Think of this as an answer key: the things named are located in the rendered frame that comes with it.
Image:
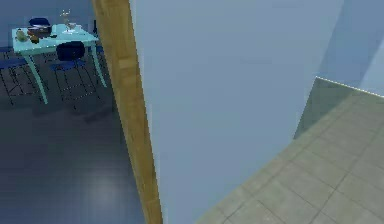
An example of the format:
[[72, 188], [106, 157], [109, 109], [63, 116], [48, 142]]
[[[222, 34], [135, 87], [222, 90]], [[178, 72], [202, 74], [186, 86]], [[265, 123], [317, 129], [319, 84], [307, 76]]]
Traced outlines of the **dark blue chair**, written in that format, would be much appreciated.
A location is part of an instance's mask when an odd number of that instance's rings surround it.
[[47, 18], [36, 17], [29, 20], [31, 26], [50, 26], [50, 22]]
[[[76, 102], [89, 95], [95, 94], [100, 98], [96, 86], [86, 69], [85, 45], [81, 41], [61, 43], [56, 47], [57, 60], [49, 65], [54, 73], [60, 98], [63, 102], [70, 101], [72, 108], [77, 109]], [[78, 84], [69, 85], [67, 72], [75, 70], [80, 80]]]
[[20, 96], [37, 94], [28, 63], [18, 56], [11, 46], [0, 46], [0, 82], [11, 105]]

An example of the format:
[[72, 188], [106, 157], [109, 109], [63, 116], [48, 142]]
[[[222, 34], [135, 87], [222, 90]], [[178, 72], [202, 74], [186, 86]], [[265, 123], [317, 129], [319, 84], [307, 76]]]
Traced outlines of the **clear glass candle holder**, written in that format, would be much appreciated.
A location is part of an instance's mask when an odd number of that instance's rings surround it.
[[76, 23], [73, 23], [69, 19], [69, 15], [71, 13], [71, 10], [65, 11], [63, 10], [60, 16], [63, 18], [64, 25], [66, 26], [66, 32], [72, 33], [75, 31]]

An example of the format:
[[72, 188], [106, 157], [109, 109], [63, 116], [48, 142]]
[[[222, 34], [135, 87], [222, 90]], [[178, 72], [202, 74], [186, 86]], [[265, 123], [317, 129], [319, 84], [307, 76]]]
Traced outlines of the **light turquoise table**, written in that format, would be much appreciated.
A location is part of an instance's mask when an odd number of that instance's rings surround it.
[[73, 31], [69, 32], [67, 27], [64, 24], [54, 24], [52, 26], [52, 35], [56, 35], [56, 38], [43, 38], [40, 39], [37, 44], [32, 43], [30, 40], [21, 42], [17, 39], [17, 32], [21, 30], [24, 33], [27, 33], [26, 28], [15, 28], [11, 31], [12, 41], [13, 41], [13, 51], [20, 54], [27, 62], [29, 68], [32, 71], [33, 77], [38, 85], [38, 89], [42, 100], [45, 104], [48, 103], [45, 89], [42, 84], [42, 79], [40, 78], [39, 73], [36, 70], [33, 57], [35, 55], [40, 55], [43, 53], [55, 52], [59, 44], [67, 43], [71, 41], [81, 41], [85, 47], [91, 49], [93, 62], [98, 74], [98, 77], [103, 86], [106, 86], [104, 79], [104, 74], [101, 71], [100, 63], [97, 57], [96, 42], [98, 38], [85, 31], [82, 28], [75, 28]]

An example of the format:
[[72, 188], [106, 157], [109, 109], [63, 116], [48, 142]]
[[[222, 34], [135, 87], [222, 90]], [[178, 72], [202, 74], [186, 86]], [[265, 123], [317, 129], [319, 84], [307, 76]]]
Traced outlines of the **dark brown bowl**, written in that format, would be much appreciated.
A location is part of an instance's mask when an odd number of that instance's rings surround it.
[[28, 28], [28, 33], [38, 38], [47, 38], [52, 33], [52, 27], [51, 26], [32, 26]]

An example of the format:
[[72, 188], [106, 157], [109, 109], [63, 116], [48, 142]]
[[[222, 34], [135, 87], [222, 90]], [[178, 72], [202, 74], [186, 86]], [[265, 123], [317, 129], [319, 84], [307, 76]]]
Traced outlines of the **wooden door frame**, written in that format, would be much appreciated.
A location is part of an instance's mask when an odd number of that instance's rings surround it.
[[92, 0], [146, 224], [164, 224], [130, 0]]

